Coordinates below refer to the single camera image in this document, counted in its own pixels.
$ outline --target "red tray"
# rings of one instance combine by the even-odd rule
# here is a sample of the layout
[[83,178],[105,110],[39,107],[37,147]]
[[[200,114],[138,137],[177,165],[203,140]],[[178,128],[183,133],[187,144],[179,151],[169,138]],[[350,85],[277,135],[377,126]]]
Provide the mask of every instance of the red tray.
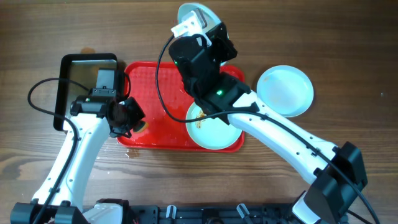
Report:
[[[142,149],[173,149],[180,151],[235,152],[244,141],[244,134],[236,142],[225,149],[209,150],[197,145],[189,136],[185,124],[173,121],[165,114],[160,104],[155,87],[156,62],[133,62],[125,72],[130,76],[131,92],[146,117],[148,123],[145,131],[132,135],[131,138],[118,137],[120,144],[126,147]],[[238,77],[244,81],[242,71],[232,65],[222,66],[221,71]],[[159,88],[167,109],[176,118],[185,119],[193,98],[183,87],[181,75],[172,62],[164,62],[159,68]]]

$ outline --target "wood grain surface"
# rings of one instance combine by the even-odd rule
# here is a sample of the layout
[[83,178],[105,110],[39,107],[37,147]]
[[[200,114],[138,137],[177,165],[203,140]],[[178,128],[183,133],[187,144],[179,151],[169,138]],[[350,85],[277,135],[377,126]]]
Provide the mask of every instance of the wood grain surface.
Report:
[[[65,138],[51,116],[29,107],[30,87],[58,77],[61,58],[85,47],[126,63],[156,60],[183,1],[56,2],[0,4],[0,223],[9,223],[16,202],[30,201]],[[398,223],[398,2],[204,4],[228,26],[238,50],[230,64],[245,73],[247,84],[254,88],[274,65],[309,76],[315,101],[292,121],[339,146],[351,141],[360,147],[369,179],[364,194],[382,223]],[[56,87],[41,86],[34,103],[53,110]],[[99,198],[133,205],[292,202],[307,189],[288,163],[248,135],[233,154],[127,151],[109,139],[84,204]],[[371,219],[359,200],[351,208]]]

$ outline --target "wooden table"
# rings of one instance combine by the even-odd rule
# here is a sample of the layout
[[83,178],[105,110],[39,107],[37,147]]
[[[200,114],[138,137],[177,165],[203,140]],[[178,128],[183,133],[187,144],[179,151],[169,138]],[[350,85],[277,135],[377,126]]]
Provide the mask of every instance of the wooden table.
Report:
[[[0,223],[29,202],[47,176],[65,134],[27,104],[29,88],[58,77],[61,58],[89,47],[127,63],[157,59],[183,1],[0,5]],[[304,71],[315,88],[311,108],[292,121],[342,146],[362,150],[365,196],[382,223],[398,213],[398,4],[394,1],[205,2],[228,26],[238,50],[230,64],[247,84],[274,65]],[[55,107],[57,84],[34,92]],[[234,154],[150,151],[109,139],[98,154],[84,204],[125,198],[133,205],[236,205],[292,202],[308,185],[284,160],[247,135]],[[357,201],[352,210],[371,219]]]

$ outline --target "wooden tabletop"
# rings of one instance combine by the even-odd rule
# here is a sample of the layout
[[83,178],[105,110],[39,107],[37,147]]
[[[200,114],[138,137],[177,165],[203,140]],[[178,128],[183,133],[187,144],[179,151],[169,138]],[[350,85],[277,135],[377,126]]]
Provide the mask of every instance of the wooden tabletop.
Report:
[[[183,3],[55,2],[0,5],[0,223],[9,223],[16,202],[30,201],[65,139],[51,116],[29,107],[30,87],[58,77],[61,58],[84,48],[114,53],[126,63],[157,60]],[[256,86],[259,75],[275,65],[308,75],[315,100],[291,120],[339,146],[357,145],[369,179],[365,196],[382,223],[397,223],[397,2],[204,3],[228,26],[238,50],[229,63],[244,72],[248,85]],[[57,84],[48,83],[34,92],[33,101],[54,110],[56,94]],[[289,203],[308,187],[287,162],[249,135],[233,154],[127,151],[109,139],[91,172],[84,204],[100,198],[133,205]],[[351,208],[371,220],[359,200]]]

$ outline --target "black cable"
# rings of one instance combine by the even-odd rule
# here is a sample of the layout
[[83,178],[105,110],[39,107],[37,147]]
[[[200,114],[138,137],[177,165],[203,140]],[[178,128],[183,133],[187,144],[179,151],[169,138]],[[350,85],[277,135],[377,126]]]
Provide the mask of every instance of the black cable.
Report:
[[370,223],[370,222],[367,221],[366,219],[360,217],[357,213],[355,213],[355,212],[353,212],[353,211],[351,211],[351,210],[348,210],[347,213],[350,214],[350,215],[352,215],[352,216],[354,216],[354,217],[357,218],[359,221],[362,221],[362,222],[365,223],[365,224],[372,224],[372,223]]
[[124,100],[128,99],[130,96],[130,91],[131,91],[131,81],[130,81],[130,76],[128,74],[124,74],[124,76],[127,78],[127,82],[129,83],[129,91],[128,93],[124,96]]
[[352,183],[352,181],[337,167],[335,166],[331,160],[329,160],[325,155],[323,155],[320,151],[318,151],[315,147],[313,147],[308,141],[306,141],[304,138],[302,138],[301,136],[299,136],[297,133],[295,133],[294,131],[292,131],[290,128],[286,127],[284,124],[264,115],[264,114],[260,114],[260,113],[253,113],[253,112],[249,112],[249,111],[223,111],[223,112],[219,112],[219,113],[214,113],[211,115],[206,115],[204,117],[201,118],[196,118],[196,119],[178,119],[175,118],[167,109],[165,103],[163,102],[163,98],[162,95],[160,93],[160,88],[159,88],[159,66],[160,66],[160,61],[162,60],[162,56],[167,48],[167,46],[169,45],[169,43],[171,43],[171,41],[173,40],[174,36],[172,35],[166,42],[166,44],[163,46],[163,49],[160,51],[160,55],[159,55],[159,59],[157,60],[157,65],[156,65],[156,70],[155,70],[155,82],[156,82],[156,91],[157,91],[157,95],[159,96],[159,100],[160,100],[160,104],[162,105],[164,111],[167,113],[168,116],[170,116],[170,118],[172,118],[174,121],[180,122],[180,123],[190,123],[190,122],[195,122],[195,121],[201,121],[207,118],[214,118],[217,117],[219,115],[222,114],[233,114],[233,113],[246,113],[246,114],[251,114],[251,115],[256,115],[261,117],[262,119],[266,119],[274,124],[276,124],[277,126],[279,126],[280,128],[284,129],[285,131],[287,131],[288,133],[290,133],[292,136],[294,136],[295,138],[297,138],[299,141],[301,141],[303,144],[305,144],[305,146],[309,149],[311,149],[311,151],[313,151],[316,155],[320,156],[326,163],[328,163],[328,165],[330,167],[332,167],[335,171],[337,171],[337,173],[339,173],[339,175],[348,183],[348,185],[350,185],[353,190],[355,191],[355,193],[358,195],[358,197],[362,200],[362,202],[365,204],[366,208],[368,209],[369,213],[372,215],[374,221],[376,222],[376,224],[380,224],[380,221],[376,215],[376,212],[373,210],[372,206],[370,205],[370,203],[366,200],[365,196],[358,190],[358,188],[354,185],[354,183]]
[[76,151],[77,140],[79,139],[79,135],[78,135],[79,132],[77,131],[76,126],[72,123],[71,120],[69,120],[68,118],[66,118],[66,117],[64,117],[64,116],[62,116],[62,115],[60,115],[60,114],[56,114],[56,113],[54,113],[54,112],[47,111],[47,110],[44,110],[44,109],[42,109],[42,108],[39,108],[38,106],[36,106],[36,105],[34,105],[34,104],[32,103],[31,96],[32,96],[33,90],[35,90],[36,87],[38,87],[39,85],[41,85],[41,84],[43,84],[43,83],[45,83],[45,82],[54,81],[54,80],[59,80],[59,81],[61,81],[61,82],[70,82],[70,83],[73,83],[73,84],[75,84],[75,85],[78,85],[78,86],[80,86],[80,87],[82,87],[83,89],[85,89],[85,90],[88,91],[88,88],[87,88],[87,87],[85,87],[85,86],[83,86],[82,84],[80,84],[80,83],[78,83],[78,82],[75,82],[75,81],[73,81],[73,80],[69,80],[69,79],[67,79],[67,78],[47,78],[47,79],[45,79],[45,80],[42,80],[42,81],[36,83],[36,84],[29,90],[29,92],[28,92],[28,94],[27,94],[27,102],[29,103],[29,105],[30,105],[31,107],[33,107],[33,109],[38,110],[38,111],[40,111],[40,112],[43,112],[43,113],[45,113],[45,114],[52,115],[52,116],[54,116],[54,117],[56,117],[56,118],[65,120],[65,121],[72,127],[72,130],[73,130],[73,144],[72,144],[72,149],[70,150],[69,156],[68,156],[67,160],[65,161],[65,165],[63,165],[62,170],[61,170],[61,172],[60,172],[60,174],[59,174],[57,180],[55,181],[54,186],[52,187],[52,189],[51,189],[51,191],[50,191],[50,193],[49,193],[49,196],[47,197],[47,199],[45,200],[44,204],[42,205],[42,208],[40,209],[39,213],[37,214],[37,216],[36,216],[36,218],[35,218],[33,224],[38,224],[38,223],[39,223],[40,219],[42,218],[42,216],[43,216],[43,214],[44,214],[45,209],[47,208],[47,206],[48,206],[49,203],[51,202],[51,199],[53,198],[53,196],[54,196],[55,193],[57,192],[57,189],[58,189],[58,187],[59,187],[59,185],[60,185],[60,183],[61,183],[61,181],[62,181],[62,178],[63,178],[63,176],[65,175],[65,172],[66,172],[67,169],[68,169],[68,166],[69,166],[69,164],[70,164],[70,161],[72,160],[73,154],[74,154],[75,151]]

